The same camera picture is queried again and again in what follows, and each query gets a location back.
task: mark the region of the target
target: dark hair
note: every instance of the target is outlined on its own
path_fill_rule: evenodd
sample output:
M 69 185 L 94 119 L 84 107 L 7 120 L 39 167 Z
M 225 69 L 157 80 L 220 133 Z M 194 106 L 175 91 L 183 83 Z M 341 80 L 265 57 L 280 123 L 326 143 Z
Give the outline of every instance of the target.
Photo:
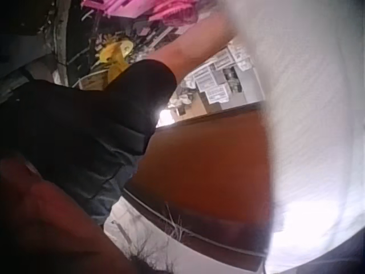
M 167 267 L 167 270 L 158 270 L 155 266 L 148 264 L 145 259 L 136 255 L 129 257 L 129 260 L 138 274 L 173 274 L 173 272 L 168 269 L 169 267 Z

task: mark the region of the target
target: black sleeve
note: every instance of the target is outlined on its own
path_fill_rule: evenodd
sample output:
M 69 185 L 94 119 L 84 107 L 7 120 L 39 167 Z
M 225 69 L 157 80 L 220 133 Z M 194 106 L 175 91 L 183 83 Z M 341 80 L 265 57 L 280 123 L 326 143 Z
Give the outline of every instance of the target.
M 175 89 L 175 76 L 166 65 L 143 60 L 110 83 L 106 92 L 111 93 L 113 115 L 126 126 L 148 135 L 154 132 L 159 113 Z
M 7 125 L 2 144 L 19 151 L 102 223 L 175 88 L 171 70 L 153 60 L 135 63 L 104 91 L 35 80 L 0 105 Z M 107 198 L 90 204 L 101 192 Z

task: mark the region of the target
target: yellow object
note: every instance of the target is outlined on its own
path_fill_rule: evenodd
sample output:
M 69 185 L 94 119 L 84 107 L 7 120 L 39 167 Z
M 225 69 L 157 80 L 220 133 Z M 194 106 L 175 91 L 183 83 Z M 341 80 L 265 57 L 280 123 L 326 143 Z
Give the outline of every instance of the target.
M 114 42 L 106 45 L 99 55 L 101 63 L 110 63 L 111 66 L 108 71 L 108 83 L 112 82 L 123 71 L 125 71 L 129 64 L 124 58 L 133 50 L 133 43 L 127 39 L 121 42 Z

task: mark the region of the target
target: cable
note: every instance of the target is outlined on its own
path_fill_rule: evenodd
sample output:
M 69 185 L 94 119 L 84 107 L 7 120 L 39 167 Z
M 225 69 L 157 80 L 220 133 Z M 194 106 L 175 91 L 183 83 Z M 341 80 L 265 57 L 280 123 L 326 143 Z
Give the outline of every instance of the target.
M 127 191 L 126 189 L 123 190 L 129 197 L 131 197 L 134 201 L 136 201 L 137 203 L 139 203 L 141 206 L 143 206 L 145 209 L 147 209 L 149 212 L 153 213 L 154 215 L 156 215 L 157 217 L 161 218 L 162 220 L 164 220 L 165 222 L 169 223 L 170 225 L 172 225 L 173 227 L 176 227 L 176 226 L 179 226 L 179 228 L 184 231 L 185 233 L 191 235 L 191 236 L 194 236 L 200 240 L 203 240 L 207 243 L 211 243 L 213 245 L 216 245 L 218 247 L 222 247 L 222 248 L 226 248 L 226 249 L 229 249 L 229 250 L 232 250 L 232 251 L 236 251 L 238 253 L 241 253 L 241 254 L 246 254 L 246 255 L 251 255 L 251 256 L 257 256 L 257 257 L 263 257 L 263 258 L 266 258 L 266 254 L 264 253 L 259 253 L 259 252 L 252 252 L 252 251 L 246 251 L 246 250 L 242 250 L 242 249 L 239 249 L 239 248 L 234 248 L 234 247 L 229 247 L 227 245 L 224 245 L 224 244 L 220 244 L 220 243 L 217 243 L 216 241 L 212 241 L 212 240 L 209 240 L 205 237 L 202 237 L 200 236 L 199 234 L 196 234 L 190 230 L 187 230 L 186 228 L 178 225 L 178 224 L 175 224 L 172 220 L 169 220 L 167 219 L 165 216 L 163 216 L 162 214 L 159 214 L 158 212 L 154 211 L 153 209 L 149 208 L 146 204 L 144 204 L 143 202 L 141 202 L 137 197 L 133 196 L 129 191 Z

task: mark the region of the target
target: light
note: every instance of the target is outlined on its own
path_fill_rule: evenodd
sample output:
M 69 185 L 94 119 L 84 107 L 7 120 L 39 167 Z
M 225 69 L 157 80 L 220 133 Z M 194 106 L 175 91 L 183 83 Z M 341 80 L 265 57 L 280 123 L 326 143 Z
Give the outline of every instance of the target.
M 172 117 L 171 110 L 162 110 L 160 113 L 160 120 L 157 123 L 157 127 L 168 126 L 169 124 L 173 124 L 175 122 Z

